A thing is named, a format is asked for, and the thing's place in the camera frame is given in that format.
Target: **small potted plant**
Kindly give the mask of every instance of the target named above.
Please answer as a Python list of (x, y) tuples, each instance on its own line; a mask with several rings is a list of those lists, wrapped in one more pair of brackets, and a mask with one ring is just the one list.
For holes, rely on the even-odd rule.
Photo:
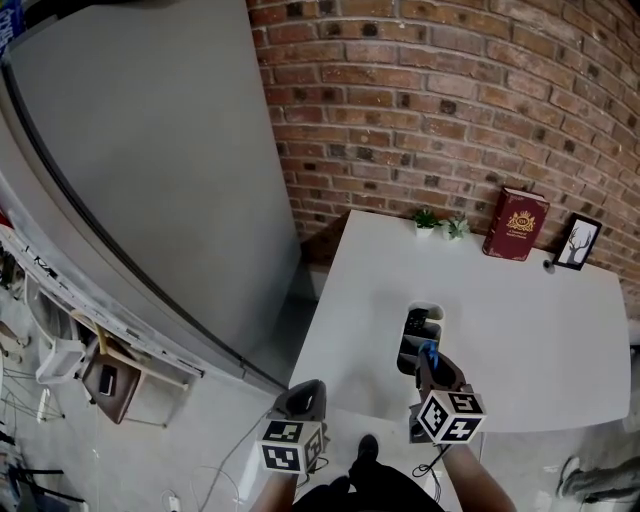
[(445, 240), (460, 240), (470, 233), (469, 221), (464, 214), (456, 215), (442, 222), (442, 235)]
[(433, 232), (433, 228), (440, 225), (435, 214), (426, 208), (418, 210), (413, 216), (413, 221), (416, 224), (416, 236), (419, 238), (428, 237)]

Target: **brick wall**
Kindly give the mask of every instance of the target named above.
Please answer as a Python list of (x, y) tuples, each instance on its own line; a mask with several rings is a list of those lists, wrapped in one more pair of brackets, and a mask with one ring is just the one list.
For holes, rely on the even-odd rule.
[(329, 259), (352, 208), (464, 211), (503, 184), (603, 230), (590, 261), (640, 317), (640, 18), (615, 0), (249, 0), (301, 238)]

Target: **black shoe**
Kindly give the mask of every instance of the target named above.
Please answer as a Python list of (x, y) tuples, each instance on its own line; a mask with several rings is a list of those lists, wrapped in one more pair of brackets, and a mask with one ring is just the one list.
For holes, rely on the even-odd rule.
[(378, 441), (371, 434), (367, 434), (360, 439), (360, 444), (358, 445), (358, 458), (362, 459), (363, 457), (371, 458), (373, 460), (378, 458)]

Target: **green plant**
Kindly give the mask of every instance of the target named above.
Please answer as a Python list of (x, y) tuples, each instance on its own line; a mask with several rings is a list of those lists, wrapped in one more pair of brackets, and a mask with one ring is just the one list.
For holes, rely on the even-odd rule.
[(440, 225), (440, 221), (431, 210), (418, 210), (413, 216), (413, 220), (421, 229), (432, 229)]
[(467, 233), (470, 233), (469, 221), (464, 214), (456, 215), (443, 222), (443, 226), (450, 238), (462, 238)]

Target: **phone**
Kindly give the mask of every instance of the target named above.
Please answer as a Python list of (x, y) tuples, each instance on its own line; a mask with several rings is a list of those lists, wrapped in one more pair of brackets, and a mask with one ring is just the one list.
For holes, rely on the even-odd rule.
[(113, 396), (115, 394), (117, 373), (118, 370), (116, 370), (113, 366), (109, 366), (108, 364), (102, 366), (99, 388), (99, 391), (102, 395)]

